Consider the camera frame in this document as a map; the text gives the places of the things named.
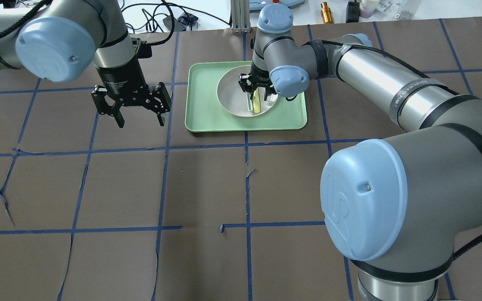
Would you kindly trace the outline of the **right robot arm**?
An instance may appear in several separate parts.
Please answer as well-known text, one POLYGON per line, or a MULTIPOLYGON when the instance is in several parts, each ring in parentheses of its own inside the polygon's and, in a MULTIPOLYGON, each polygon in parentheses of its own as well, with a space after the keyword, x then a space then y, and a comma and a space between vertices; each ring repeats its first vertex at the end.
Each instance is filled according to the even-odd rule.
POLYGON ((434 301, 440 278, 477 243, 456 251, 455 237, 482 226, 482 99, 374 48, 365 34, 300 46, 292 26, 286 5, 262 7, 241 89, 292 99, 334 75, 383 112, 395 136, 364 140, 325 163, 324 223, 358 269, 364 301, 434 301))

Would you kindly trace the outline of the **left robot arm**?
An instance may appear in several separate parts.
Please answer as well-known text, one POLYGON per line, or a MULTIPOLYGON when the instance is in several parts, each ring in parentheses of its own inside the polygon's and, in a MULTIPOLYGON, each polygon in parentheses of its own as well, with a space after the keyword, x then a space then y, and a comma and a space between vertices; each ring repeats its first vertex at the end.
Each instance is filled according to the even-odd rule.
POLYGON ((151 55, 151 44, 130 36, 115 0, 41 0, 0 10, 0 71, 26 69, 66 83, 92 64, 102 80, 91 93, 96 110, 121 128, 123 107, 153 111, 161 126, 171 110, 165 84, 150 86, 142 73, 139 59, 151 55))

